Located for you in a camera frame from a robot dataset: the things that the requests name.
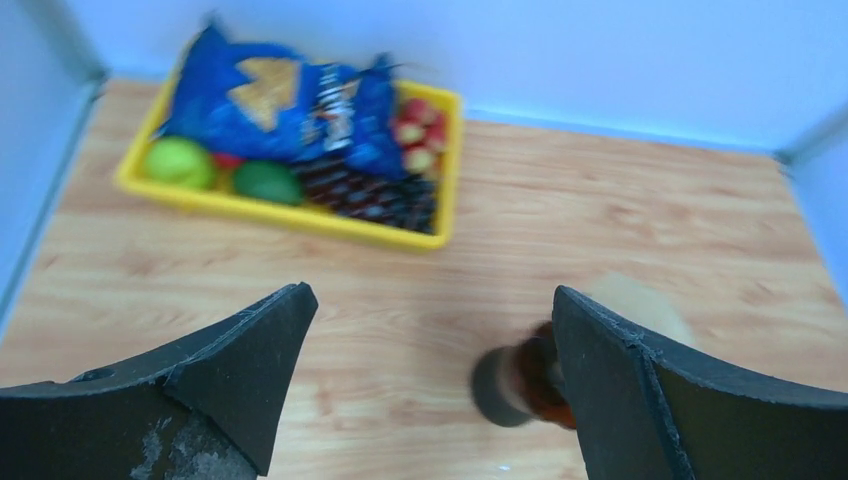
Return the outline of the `brown amber dripper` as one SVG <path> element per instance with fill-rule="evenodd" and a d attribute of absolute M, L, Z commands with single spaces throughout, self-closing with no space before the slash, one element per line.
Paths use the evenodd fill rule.
<path fill-rule="evenodd" d="M 562 374 L 551 321 L 538 324 L 514 349 L 512 386 L 538 420 L 576 430 L 569 402 L 562 394 Z"/>

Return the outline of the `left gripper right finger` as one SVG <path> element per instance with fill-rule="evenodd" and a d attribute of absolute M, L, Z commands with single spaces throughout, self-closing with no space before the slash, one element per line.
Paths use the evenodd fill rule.
<path fill-rule="evenodd" d="M 561 286 L 562 391 L 592 479 L 843 479 L 847 396 L 719 360 Z"/>

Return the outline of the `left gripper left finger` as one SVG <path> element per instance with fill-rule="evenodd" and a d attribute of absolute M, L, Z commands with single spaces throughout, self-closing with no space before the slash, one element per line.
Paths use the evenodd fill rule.
<path fill-rule="evenodd" d="M 255 479 L 318 308 L 291 284 L 208 327 L 57 383 L 1 391 L 5 479 Z"/>

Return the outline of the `paper filter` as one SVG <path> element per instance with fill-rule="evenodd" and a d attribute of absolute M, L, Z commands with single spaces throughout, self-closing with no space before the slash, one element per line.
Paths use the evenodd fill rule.
<path fill-rule="evenodd" d="M 678 343 L 696 347 L 691 327 L 669 298 L 636 279 L 610 272 L 597 278 L 585 294 L 633 323 Z"/>

